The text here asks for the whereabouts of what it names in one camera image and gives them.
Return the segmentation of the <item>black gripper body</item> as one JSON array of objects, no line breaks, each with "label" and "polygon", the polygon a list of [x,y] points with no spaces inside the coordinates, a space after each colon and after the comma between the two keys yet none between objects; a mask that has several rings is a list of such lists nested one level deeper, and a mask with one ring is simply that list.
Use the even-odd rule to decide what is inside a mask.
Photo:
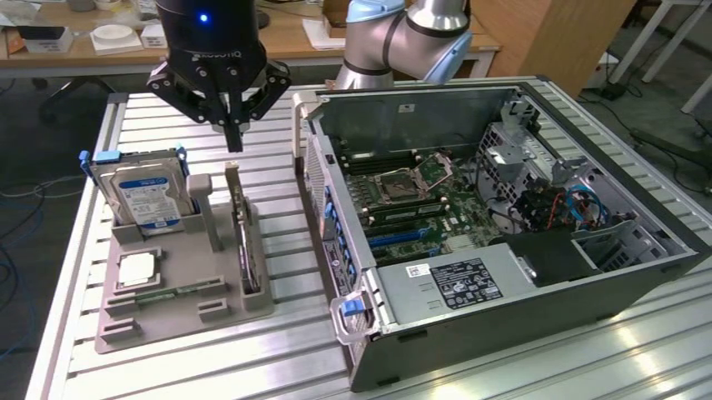
[{"label": "black gripper body", "polygon": [[165,62],[190,79],[188,68],[204,65],[214,74],[232,123],[232,63],[263,69],[265,51],[259,42],[252,1],[157,1],[168,54]]}]

